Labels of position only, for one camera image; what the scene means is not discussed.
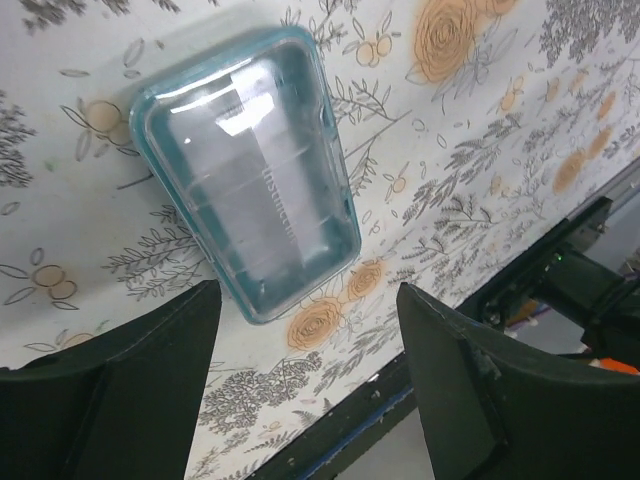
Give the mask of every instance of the plastic container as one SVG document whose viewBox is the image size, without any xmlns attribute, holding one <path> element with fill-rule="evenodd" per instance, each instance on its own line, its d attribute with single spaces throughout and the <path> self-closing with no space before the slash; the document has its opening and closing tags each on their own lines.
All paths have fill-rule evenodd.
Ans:
<svg viewBox="0 0 640 480">
<path fill-rule="evenodd" d="M 132 138 L 245 317 L 351 263 L 360 232 L 313 40 L 262 31 L 141 92 Z"/>
</svg>

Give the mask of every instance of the floral wallpaper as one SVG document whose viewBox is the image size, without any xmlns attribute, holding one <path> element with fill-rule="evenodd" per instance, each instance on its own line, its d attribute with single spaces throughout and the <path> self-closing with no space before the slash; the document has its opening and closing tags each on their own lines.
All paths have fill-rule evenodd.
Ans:
<svg viewBox="0 0 640 480">
<path fill-rule="evenodd" d="M 235 24 L 301 25 L 324 60 L 361 256 L 266 326 L 225 298 L 188 479 L 250 476 L 402 351 L 400 282 L 460 303 L 640 156 L 635 0 L 0 12 L 0 363 L 13 368 L 213 277 L 131 142 L 144 82 Z"/>
</svg>

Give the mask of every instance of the branch print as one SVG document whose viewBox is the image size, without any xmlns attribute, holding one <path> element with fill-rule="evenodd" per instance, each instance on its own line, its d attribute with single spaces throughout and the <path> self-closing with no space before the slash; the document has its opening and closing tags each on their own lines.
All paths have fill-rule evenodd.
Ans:
<svg viewBox="0 0 640 480">
<path fill-rule="evenodd" d="M 213 447 L 209 452 L 200 459 L 196 464 L 195 470 L 187 477 L 187 480 L 206 480 L 210 478 L 219 468 L 218 461 L 220 457 L 231 453 L 249 440 L 249 430 L 243 429 L 234 432 L 224 441 L 224 448 Z"/>
<path fill-rule="evenodd" d="M 263 406 L 277 407 L 293 400 L 309 383 L 309 373 L 321 366 L 318 352 L 310 352 L 303 358 L 280 360 L 267 374 L 255 369 L 233 373 L 204 396 L 200 425 L 209 425 L 217 434 L 252 427 Z"/>
<path fill-rule="evenodd" d="M 142 235 L 137 247 L 125 247 L 120 255 L 109 257 L 102 268 L 118 274 L 127 295 L 142 300 L 149 295 L 164 297 L 194 285 L 202 277 L 204 254 L 191 236 L 191 232 L 178 216 L 173 205 L 151 212 L 164 227 L 150 228 Z"/>
<path fill-rule="evenodd" d="M 17 105 L 5 104 L 6 93 L 0 90 L 0 187 L 25 188 L 33 176 L 27 170 L 20 145 L 36 131 L 22 123 L 25 117 Z"/>
<path fill-rule="evenodd" d="M 487 132 L 472 140 L 456 145 L 451 162 L 445 169 L 453 170 L 444 180 L 429 180 L 418 188 L 412 205 L 402 216 L 404 224 L 419 218 L 428 207 L 442 205 L 454 192 L 459 182 L 469 185 L 481 173 L 491 169 L 502 154 L 501 146 L 523 127 L 521 113 L 508 113 L 504 118 L 491 122 Z"/>
<path fill-rule="evenodd" d="M 372 183 L 371 177 L 377 175 L 376 166 L 378 165 L 378 161 L 373 158 L 372 154 L 372 149 L 375 143 L 381 138 L 384 132 L 396 125 L 410 113 L 411 110 L 403 113 L 393 120 L 390 120 L 385 127 L 378 130 L 375 134 L 345 155 L 346 161 L 350 157 L 359 154 L 358 162 L 349 173 L 349 187 L 351 187 L 351 192 L 354 196 L 360 196 L 360 193 L 367 188 L 367 184 Z"/>
<path fill-rule="evenodd" d="M 538 219 L 546 220 L 543 215 L 543 209 L 548 192 L 539 193 L 539 191 L 542 187 L 549 185 L 551 181 L 552 171 L 545 166 L 545 163 L 550 158 L 551 155 L 548 152 L 542 152 L 538 156 L 529 156 L 524 164 L 520 160 L 514 159 L 514 164 L 522 165 L 523 167 L 521 184 L 514 189 L 508 186 L 500 189 L 501 185 L 492 181 L 493 191 L 491 193 L 498 193 L 497 190 L 500 189 L 500 196 L 508 200 L 512 213 L 515 211 L 518 214 L 531 212 Z"/>
<path fill-rule="evenodd" d="M 636 0 L 546 0 L 551 13 L 542 24 L 540 51 L 547 54 L 549 68 L 569 45 L 569 59 L 581 63 L 615 26 L 626 43 L 640 29 L 640 3 Z"/>
<path fill-rule="evenodd" d="M 601 77 L 597 85 L 586 91 L 582 87 L 578 88 L 571 105 L 560 107 L 548 124 L 531 131 L 524 142 L 524 151 L 534 152 L 547 146 L 556 135 L 572 132 L 589 113 L 597 111 L 596 120 L 603 120 L 615 101 L 615 94 L 612 95 L 610 89 L 627 59 L 628 57 L 622 57 L 613 63 L 601 64 L 597 69 Z"/>
<path fill-rule="evenodd" d="M 64 25 L 69 14 L 84 16 L 88 0 L 20 0 L 20 4 L 30 15 L 22 21 L 31 35 L 46 30 L 50 26 Z M 131 13 L 131 0 L 94 0 L 105 5 L 116 16 Z M 153 4 L 171 13 L 180 13 L 180 7 L 173 0 L 150 0 Z M 219 6 L 219 0 L 208 0 Z"/>
<path fill-rule="evenodd" d="M 374 309 L 369 313 L 375 315 L 377 312 Z M 363 330 L 355 336 L 347 358 L 334 360 L 328 365 L 322 372 L 321 380 L 313 389 L 313 393 L 318 395 L 320 392 L 331 388 L 337 380 L 351 375 L 360 366 L 365 356 L 375 355 L 384 345 L 396 339 L 399 334 L 398 313 L 395 305 L 389 305 L 384 320 L 380 324 Z"/>
<path fill-rule="evenodd" d="M 353 125 L 356 125 L 361 121 L 366 122 L 374 116 L 390 122 L 396 120 L 389 116 L 385 108 L 391 94 L 391 85 L 384 90 L 382 95 L 379 95 L 377 80 L 371 87 L 364 79 L 361 83 L 352 80 L 351 84 L 345 88 L 342 80 L 336 77 L 335 84 L 335 92 L 331 91 L 330 98 L 338 123 L 344 118 L 348 118 Z"/>
<path fill-rule="evenodd" d="M 389 283 L 395 284 L 398 280 L 415 282 L 430 270 L 435 274 L 431 291 L 438 297 L 442 298 L 447 293 L 454 296 L 463 294 L 455 291 L 458 277 L 478 258 L 479 247 L 487 238 L 488 231 L 501 222 L 494 219 L 490 210 L 478 204 L 475 195 L 453 195 L 434 223 L 436 233 L 431 238 L 418 239 L 413 252 L 402 257 L 410 260 L 411 266 L 400 269 Z"/>
<path fill-rule="evenodd" d="M 351 13 L 355 10 L 359 0 L 318 0 L 318 6 L 322 12 L 320 21 L 316 17 L 309 17 L 308 29 L 311 32 L 313 41 L 318 47 L 320 56 L 324 58 L 325 51 L 330 52 L 335 45 L 340 45 L 342 39 L 347 36 L 347 31 L 343 23 L 334 23 L 331 17 L 341 6 Z M 287 7 L 284 18 L 280 23 L 285 25 L 299 25 L 302 16 L 301 10 L 293 11 L 291 7 Z"/>
</svg>

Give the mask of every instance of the teal container lid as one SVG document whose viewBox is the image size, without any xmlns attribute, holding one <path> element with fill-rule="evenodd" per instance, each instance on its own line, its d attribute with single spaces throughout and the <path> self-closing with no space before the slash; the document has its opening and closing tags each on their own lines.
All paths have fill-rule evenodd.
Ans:
<svg viewBox="0 0 640 480">
<path fill-rule="evenodd" d="M 315 44 L 263 30 L 143 90 L 132 138 L 244 316 L 273 320 L 360 252 Z"/>
</svg>

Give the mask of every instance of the orange rose print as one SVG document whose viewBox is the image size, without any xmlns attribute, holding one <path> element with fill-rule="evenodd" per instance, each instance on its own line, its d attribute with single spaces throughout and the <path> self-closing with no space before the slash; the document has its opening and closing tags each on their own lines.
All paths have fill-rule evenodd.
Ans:
<svg viewBox="0 0 640 480">
<path fill-rule="evenodd" d="M 502 177 L 500 175 L 494 175 L 491 179 L 491 185 L 489 187 L 489 193 L 494 196 L 500 192 L 502 186 Z"/>
<path fill-rule="evenodd" d="M 296 350 L 311 351 L 338 329 L 342 305 L 336 298 L 325 297 L 298 313 L 287 333 L 287 343 Z"/>
<path fill-rule="evenodd" d="M 587 75 L 589 75 L 589 71 L 586 68 L 578 70 L 578 73 L 573 77 L 573 80 L 571 80 L 571 84 L 569 85 L 569 92 L 572 95 L 575 95 L 578 90 L 580 90 L 580 87 L 582 87 Z"/>
<path fill-rule="evenodd" d="M 515 4 L 516 0 L 476 0 L 478 11 L 488 16 L 505 15 Z"/>
<path fill-rule="evenodd" d="M 560 79 L 558 77 L 553 78 L 550 82 L 547 81 L 547 93 L 544 96 L 544 101 L 549 103 L 558 95 L 560 90 Z"/>
<path fill-rule="evenodd" d="M 613 129 L 611 127 L 607 127 L 600 133 L 598 133 L 598 135 L 596 135 L 596 138 L 593 139 L 591 145 L 589 145 L 589 149 L 587 150 L 587 158 L 589 160 L 593 160 L 602 153 L 604 148 L 609 143 L 609 139 L 611 138 L 612 134 Z"/>
<path fill-rule="evenodd" d="M 416 29 L 415 55 L 431 83 L 455 74 L 474 46 L 477 11 L 472 0 L 431 0 Z"/>
<path fill-rule="evenodd" d="M 502 97 L 500 101 L 500 110 L 503 112 L 509 112 L 513 108 L 513 105 L 516 103 L 516 98 L 518 95 L 522 95 L 524 92 L 522 91 L 522 86 L 524 85 L 524 77 L 522 75 L 518 76 L 513 85 L 511 84 L 511 80 L 509 80 L 509 86 L 507 87 L 507 91 Z"/>
<path fill-rule="evenodd" d="M 347 285 L 347 297 L 350 302 L 366 297 L 380 283 L 382 278 L 382 265 L 380 262 L 369 263 L 360 267 L 349 280 Z"/>
<path fill-rule="evenodd" d="M 578 150 L 569 155 L 560 165 L 553 180 L 553 193 L 559 195 L 573 185 L 586 161 L 584 150 Z"/>
<path fill-rule="evenodd" d="M 598 120 L 602 120 L 604 117 L 609 115 L 613 104 L 616 101 L 616 92 L 611 92 L 602 102 L 600 109 L 598 110 Z"/>
</svg>

